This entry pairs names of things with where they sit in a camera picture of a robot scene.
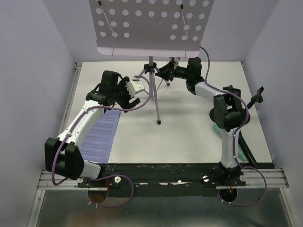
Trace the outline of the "white music stand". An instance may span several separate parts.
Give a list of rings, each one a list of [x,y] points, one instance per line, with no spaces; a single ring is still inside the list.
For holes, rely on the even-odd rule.
[[[97,50],[108,56],[147,56],[149,94],[157,97],[156,69],[199,55],[211,0],[91,0]]]

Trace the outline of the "sheet music page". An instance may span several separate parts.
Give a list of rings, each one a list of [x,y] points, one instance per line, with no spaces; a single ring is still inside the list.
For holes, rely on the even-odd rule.
[[[106,111],[96,121],[80,148],[84,160],[108,163],[121,113],[117,110]]]

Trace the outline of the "black microphone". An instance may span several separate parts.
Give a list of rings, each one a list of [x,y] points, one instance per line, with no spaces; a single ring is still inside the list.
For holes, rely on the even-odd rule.
[[[239,158],[242,161],[248,161],[251,166],[256,167],[257,161],[254,158],[241,132],[239,133],[238,144],[239,144]]]

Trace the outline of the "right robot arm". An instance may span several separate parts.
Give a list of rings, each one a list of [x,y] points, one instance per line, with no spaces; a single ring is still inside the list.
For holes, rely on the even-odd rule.
[[[248,120],[248,107],[242,106],[239,89],[234,89],[232,86],[223,89],[215,88],[206,82],[201,72],[202,64],[199,57],[189,58],[186,67],[178,66],[177,59],[171,58],[166,65],[156,69],[155,75],[166,81],[172,81],[174,78],[184,79],[190,93],[213,104],[210,118],[221,129],[220,164],[224,168],[218,173],[218,181],[223,185],[229,185],[235,180],[232,169],[239,166],[239,128]]]

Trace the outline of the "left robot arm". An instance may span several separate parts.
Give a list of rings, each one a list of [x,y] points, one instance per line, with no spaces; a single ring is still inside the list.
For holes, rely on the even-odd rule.
[[[94,124],[106,110],[119,104],[123,111],[135,108],[140,99],[134,96],[145,90],[139,79],[122,77],[118,72],[106,70],[101,82],[85,97],[85,102],[76,118],[56,138],[45,142],[45,168],[48,172],[66,179],[88,178],[95,186],[101,186],[105,175],[98,164],[86,161],[80,147]]]

